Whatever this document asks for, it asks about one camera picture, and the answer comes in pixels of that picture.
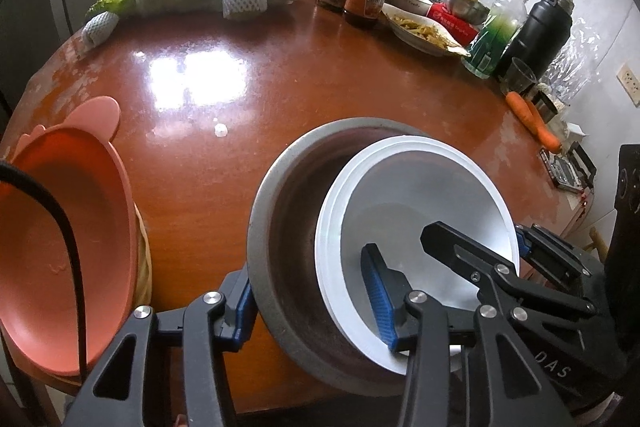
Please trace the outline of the steel mixing bowl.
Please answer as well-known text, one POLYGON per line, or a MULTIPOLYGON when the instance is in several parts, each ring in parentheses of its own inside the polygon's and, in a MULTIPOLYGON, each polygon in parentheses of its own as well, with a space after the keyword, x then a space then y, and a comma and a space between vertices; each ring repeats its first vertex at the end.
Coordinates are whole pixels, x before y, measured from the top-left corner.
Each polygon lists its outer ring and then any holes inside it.
POLYGON ((250 212, 248 276, 268 331, 307 374, 355 395, 400 395, 404 380, 352 347, 323 303, 314 269, 320 208, 338 173, 360 150, 391 136, 419 132, 375 117, 322 124, 274 161, 250 212))

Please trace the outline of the yellow shell-shaped plate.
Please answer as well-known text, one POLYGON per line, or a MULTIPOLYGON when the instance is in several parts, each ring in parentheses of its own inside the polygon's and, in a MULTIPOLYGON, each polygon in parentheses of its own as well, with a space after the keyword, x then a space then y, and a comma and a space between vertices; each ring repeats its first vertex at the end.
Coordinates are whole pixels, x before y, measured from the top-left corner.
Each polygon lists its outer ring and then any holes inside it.
POLYGON ((138 207, 134 207, 138 239, 138 271, 132 306, 149 306, 152 299, 152 258, 148 233, 138 207))

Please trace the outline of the red white paper bowl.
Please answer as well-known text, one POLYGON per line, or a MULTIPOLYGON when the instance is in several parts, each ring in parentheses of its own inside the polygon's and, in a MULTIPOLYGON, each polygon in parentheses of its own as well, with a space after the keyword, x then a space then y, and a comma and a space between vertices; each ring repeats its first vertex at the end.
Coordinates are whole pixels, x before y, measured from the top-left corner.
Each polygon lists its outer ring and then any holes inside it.
POLYGON ((386 265, 443 305, 473 310, 480 303, 470 282, 424 253, 421 233, 435 221, 520 263, 514 222, 495 184, 460 150, 425 136, 393 136, 360 150, 320 210, 314 267, 322 300, 348 343, 387 373, 405 374, 408 357, 378 333, 360 269, 364 245, 378 245, 386 265))

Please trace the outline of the pink animal-ear plate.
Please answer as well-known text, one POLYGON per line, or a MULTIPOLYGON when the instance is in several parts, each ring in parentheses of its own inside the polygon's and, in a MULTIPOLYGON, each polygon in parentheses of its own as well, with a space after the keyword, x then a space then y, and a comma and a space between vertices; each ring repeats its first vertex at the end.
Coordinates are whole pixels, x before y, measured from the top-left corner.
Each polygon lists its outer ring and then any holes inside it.
MULTIPOLYGON (((97 96, 61 124, 21 136, 9 164, 58 202, 78 248, 93 365, 128 317, 138 271, 134 199, 113 144, 119 104, 97 96)), ((1 326, 18 352, 56 377, 78 377, 72 265, 62 232, 39 202, 1 187, 1 326)))

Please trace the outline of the carrot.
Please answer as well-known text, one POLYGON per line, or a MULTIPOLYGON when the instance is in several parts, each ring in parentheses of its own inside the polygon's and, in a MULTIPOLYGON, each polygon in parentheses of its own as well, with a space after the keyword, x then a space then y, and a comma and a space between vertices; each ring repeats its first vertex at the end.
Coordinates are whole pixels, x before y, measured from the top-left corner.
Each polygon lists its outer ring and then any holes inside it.
POLYGON ((549 152, 559 154, 562 150, 561 141, 547 128, 533 102, 526 100, 525 105, 529 110, 533 134, 539 143, 549 152))
POLYGON ((522 98, 515 91, 509 91, 506 94, 506 104, 508 104, 512 113, 518 117, 518 120, 524 124, 524 127, 533 136, 538 136, 540 128, 539 115, 536 113, 533 104, 522 98))

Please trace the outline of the small steel cup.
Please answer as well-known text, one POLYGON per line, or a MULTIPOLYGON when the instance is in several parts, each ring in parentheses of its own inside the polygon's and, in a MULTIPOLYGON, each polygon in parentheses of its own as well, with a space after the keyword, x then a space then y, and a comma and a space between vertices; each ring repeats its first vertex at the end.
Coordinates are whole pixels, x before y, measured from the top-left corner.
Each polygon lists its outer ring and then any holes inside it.
POLYGON ((530 99, 537 109, 538 114, 545 124, 549 124, 558 115, 558 109, 544 92, 537 91, 530 99))

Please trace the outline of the small glass cup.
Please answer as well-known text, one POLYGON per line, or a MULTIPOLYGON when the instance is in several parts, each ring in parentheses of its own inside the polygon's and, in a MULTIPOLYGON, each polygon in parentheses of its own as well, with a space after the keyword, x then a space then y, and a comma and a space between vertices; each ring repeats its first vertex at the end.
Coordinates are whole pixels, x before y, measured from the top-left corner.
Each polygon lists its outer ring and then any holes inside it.
POLYGON ((536 83, 532 70, 520 58, 513 57, 506 75, 502 77, 501 91, 504 95, 515 92, 525 96, 534 89, 536 83))

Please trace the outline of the clear plastic bag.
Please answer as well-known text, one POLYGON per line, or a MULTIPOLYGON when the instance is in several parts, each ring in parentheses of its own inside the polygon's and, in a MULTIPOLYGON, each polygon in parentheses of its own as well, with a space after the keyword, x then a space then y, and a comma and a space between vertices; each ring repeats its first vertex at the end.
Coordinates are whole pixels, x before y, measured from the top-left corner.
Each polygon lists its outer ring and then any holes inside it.
POLYGON ((578 17, 570 30, 570 38, 540 78, 544 93, 556 105, 569 106, 582 88, 599 79, 600 45, 597 31, 578 17))

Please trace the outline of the black thermos flask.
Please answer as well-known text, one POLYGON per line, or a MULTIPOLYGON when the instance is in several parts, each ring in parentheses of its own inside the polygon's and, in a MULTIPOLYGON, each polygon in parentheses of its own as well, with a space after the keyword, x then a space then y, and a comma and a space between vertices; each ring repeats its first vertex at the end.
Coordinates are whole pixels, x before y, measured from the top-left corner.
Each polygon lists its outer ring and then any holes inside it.
POLYGON ((492 73, 500 80, 518 58, 539 80, 562 46, 570 38, 573 0, 540 0, 530 10, 524 25, 504 50, 492 73))

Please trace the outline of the red box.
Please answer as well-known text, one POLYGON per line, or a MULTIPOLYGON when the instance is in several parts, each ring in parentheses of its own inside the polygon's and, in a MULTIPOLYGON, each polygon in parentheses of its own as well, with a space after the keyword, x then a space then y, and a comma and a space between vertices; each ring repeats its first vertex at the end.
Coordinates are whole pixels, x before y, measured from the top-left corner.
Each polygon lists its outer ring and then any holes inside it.
POLYGON ((450 13, 444 2, 433 3, 426 16, 444 26, 452 38, 465 48, 478 34, 478 30, 473 25, 450 13))

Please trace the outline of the green liquid plastic bottle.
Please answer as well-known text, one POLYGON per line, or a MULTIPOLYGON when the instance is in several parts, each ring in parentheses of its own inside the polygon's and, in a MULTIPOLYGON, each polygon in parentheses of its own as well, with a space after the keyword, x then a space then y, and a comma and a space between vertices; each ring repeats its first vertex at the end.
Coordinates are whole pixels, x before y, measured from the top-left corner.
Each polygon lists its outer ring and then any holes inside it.
POLYGON ((487 20, 468 46, 463 66, 475 77, 488 78, 495 70, 506 46, 527 18, 528 0, 495 0, 487 20))

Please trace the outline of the small steel bowl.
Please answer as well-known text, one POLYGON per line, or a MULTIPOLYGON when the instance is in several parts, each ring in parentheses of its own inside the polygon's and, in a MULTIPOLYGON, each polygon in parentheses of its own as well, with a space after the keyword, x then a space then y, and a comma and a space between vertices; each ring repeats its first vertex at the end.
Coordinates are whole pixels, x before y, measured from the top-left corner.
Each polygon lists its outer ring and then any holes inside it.
POLYGON ((472 26, 480 26, 487 20, 489 9, 483 3, 472 0, 445 0, 450 14, 472 26))

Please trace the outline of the white dish with food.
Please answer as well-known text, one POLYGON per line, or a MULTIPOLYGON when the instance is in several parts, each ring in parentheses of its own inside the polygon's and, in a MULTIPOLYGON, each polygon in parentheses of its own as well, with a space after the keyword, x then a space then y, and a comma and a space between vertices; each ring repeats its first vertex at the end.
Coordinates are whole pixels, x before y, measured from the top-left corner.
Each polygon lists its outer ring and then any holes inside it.
POLYGON ((393 34, 413 49, 433 56, 468 57, 469 52, 458 43, 442 24, 385 3, 382 7, 393 34))

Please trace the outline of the green leafy lettuce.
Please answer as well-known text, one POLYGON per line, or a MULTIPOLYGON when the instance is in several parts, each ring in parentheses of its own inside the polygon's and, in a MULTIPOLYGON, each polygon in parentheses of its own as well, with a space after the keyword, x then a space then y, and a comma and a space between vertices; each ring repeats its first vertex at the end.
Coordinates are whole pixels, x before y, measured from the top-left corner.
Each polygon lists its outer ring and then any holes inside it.
POLYGON ((109 12, 118 17, 130 17, 137 14, 136 0, 96 0, 86 13, 86 19, 90 20, 97 15, 109 12))

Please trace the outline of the wall power socket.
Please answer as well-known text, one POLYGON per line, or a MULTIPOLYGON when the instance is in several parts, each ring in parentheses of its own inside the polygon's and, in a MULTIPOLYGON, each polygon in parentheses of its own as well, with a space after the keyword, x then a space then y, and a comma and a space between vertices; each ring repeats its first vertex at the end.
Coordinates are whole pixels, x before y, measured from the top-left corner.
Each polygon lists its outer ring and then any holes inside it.
POLYGON ((640 82, 627 63, 620 66, 616 78, 634 106, 640 106, 640 82))

